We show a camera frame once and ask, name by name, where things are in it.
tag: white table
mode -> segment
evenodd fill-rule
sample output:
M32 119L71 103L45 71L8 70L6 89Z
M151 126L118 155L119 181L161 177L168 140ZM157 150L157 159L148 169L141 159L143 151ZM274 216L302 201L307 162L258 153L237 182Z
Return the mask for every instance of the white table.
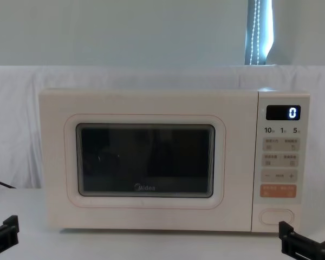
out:
M304 194L301 234L325 240L325 191ZM0 225L18 215L19 244L0 259L291 259L277 235L235 232L52 230L43 190L1 189Z

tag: number 0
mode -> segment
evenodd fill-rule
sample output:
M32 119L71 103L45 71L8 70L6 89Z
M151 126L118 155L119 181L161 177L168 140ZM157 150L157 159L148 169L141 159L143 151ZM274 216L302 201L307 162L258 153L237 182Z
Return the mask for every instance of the number 0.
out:
M289 109L289 118L291 118L291 119L293 119L293 118L295 118L296 117L296 108L295 107L291 107L290 109Z

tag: black clamp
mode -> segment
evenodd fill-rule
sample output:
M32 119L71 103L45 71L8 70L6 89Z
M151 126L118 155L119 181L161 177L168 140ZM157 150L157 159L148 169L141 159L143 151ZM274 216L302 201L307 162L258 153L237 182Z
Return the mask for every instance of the black clamp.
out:
M279 238L283 254L297 260L325 260L325 241L318 243L301 236L285 221L279 223Z
M0 226L0 253L18 244L18 216L11 216Z

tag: microwave window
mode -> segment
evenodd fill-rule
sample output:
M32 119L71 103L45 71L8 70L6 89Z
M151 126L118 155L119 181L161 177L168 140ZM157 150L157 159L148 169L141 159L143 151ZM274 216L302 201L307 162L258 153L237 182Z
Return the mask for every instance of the microwave window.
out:
M215 128L189 124L80 123L83 196L208 198Z

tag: black cable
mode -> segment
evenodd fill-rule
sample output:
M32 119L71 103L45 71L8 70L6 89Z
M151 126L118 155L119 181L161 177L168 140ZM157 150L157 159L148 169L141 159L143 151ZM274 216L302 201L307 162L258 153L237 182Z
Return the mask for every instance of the black cable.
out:
M11 185L8 185L6 183L2 183L1 181L0 181L0 185L5 186L5 187L10 188L10 189L15 189L15 187L13 187Z

